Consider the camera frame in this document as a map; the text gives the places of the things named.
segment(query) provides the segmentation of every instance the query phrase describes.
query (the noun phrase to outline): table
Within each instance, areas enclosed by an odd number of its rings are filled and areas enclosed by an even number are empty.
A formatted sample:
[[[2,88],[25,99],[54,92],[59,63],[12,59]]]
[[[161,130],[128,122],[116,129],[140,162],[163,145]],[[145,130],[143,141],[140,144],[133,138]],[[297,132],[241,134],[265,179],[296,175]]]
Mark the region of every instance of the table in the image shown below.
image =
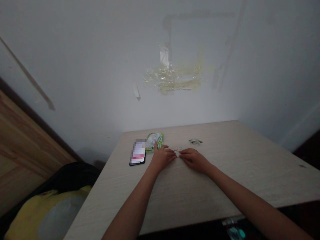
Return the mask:
[[[112,152],[65,239],[101,239],[147,169],[129,166],[136,139],[163,132],[164,144],[192,147],[274,207],[320,199],[320,171],[239,121],[126,132]],[[200,145],[188,140],[198,138]],[[154,185],[140,234],[239,215],[207,176],[177,158]]]

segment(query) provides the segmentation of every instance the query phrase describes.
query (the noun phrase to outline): green package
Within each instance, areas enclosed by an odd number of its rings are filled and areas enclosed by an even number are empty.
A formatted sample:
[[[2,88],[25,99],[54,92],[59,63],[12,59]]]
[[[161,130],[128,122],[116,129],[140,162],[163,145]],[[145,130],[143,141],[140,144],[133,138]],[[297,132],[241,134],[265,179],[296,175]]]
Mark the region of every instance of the green package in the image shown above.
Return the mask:
[[[146,153],[154,152],[154,142],[157,141],[158,149],[163,145],[163,133],[150,133],[146,142]]]

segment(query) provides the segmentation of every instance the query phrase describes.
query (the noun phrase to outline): right hand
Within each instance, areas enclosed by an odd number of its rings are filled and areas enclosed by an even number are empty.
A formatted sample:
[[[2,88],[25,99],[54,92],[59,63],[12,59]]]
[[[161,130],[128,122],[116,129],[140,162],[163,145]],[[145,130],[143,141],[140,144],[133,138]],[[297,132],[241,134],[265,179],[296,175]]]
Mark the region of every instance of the right hand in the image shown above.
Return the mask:
[[[179,156],[190,168],[200,173],[207,173],[212,164],[197,150],[187,148]]]

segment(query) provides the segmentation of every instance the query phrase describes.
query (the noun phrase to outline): smartphone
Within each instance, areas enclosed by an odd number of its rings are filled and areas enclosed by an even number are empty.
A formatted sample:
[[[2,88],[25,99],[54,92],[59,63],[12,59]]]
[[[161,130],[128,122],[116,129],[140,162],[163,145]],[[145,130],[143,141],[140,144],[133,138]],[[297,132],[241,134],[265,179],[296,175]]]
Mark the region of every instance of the smartphone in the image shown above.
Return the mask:
[[[130,166],[143,164],[146,162],[146,140],[137,139],[131,151]]]

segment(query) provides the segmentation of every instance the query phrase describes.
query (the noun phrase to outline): yellow object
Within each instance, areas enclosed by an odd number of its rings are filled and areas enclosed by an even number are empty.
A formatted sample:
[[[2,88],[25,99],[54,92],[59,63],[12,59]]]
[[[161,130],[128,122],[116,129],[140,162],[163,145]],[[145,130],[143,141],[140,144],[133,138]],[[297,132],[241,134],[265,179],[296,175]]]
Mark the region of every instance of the yellow object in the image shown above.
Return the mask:
[[[61,194],[51,190],[30,198],[4,239],[63,239],[90,190],[90,186]]]

